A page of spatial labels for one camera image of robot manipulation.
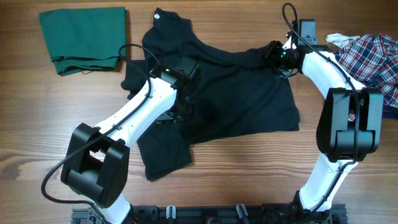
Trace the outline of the black t-shirt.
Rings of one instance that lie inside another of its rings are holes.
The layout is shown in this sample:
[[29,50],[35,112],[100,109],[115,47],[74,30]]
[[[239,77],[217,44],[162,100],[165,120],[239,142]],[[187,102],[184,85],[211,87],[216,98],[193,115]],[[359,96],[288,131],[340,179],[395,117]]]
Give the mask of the black t-shirt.
[[130,97],[143,87],[143,73],[156,63],[180,68],[189,58],[201,72],[182,121],[153,123],[137,140],[148,180],[190,164],[192,144],[298,130],[300,116],[290,83],[264,65],[259,49],[232,53],[206,45],[194,34],[190,20],[162,9],[154,11],[142,44],[144,58],[127,64],[121,82]]

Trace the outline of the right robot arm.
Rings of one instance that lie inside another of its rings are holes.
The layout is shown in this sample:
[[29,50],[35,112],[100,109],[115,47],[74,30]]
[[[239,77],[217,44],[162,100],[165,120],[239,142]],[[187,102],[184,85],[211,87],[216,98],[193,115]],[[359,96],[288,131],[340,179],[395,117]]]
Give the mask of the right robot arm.
[[330,49],[318,44],[313,19],[295,19],[287,25],[288,41],[272,41],[262,57],[283,78],[292,77],[293,70],[304,74],[325,99],[316,131],[320,154],[292,202],[301,218],[329,212],[348,173],[376,151],[383,95],[351,78]]

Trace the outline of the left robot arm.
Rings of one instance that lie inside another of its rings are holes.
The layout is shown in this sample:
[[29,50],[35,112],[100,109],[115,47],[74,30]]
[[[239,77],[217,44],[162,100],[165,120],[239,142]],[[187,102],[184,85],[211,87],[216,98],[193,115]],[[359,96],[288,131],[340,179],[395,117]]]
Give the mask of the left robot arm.
[[72,223],[127,223],[131,204],[124,198],[130,148],[154,122],[181,122],[180,113],[200,76],[199,63],[184,57],[175,67],[158,65],[142,89],[108,119],[72,133],[61,181],[88,199],[89,208],[72,212]]

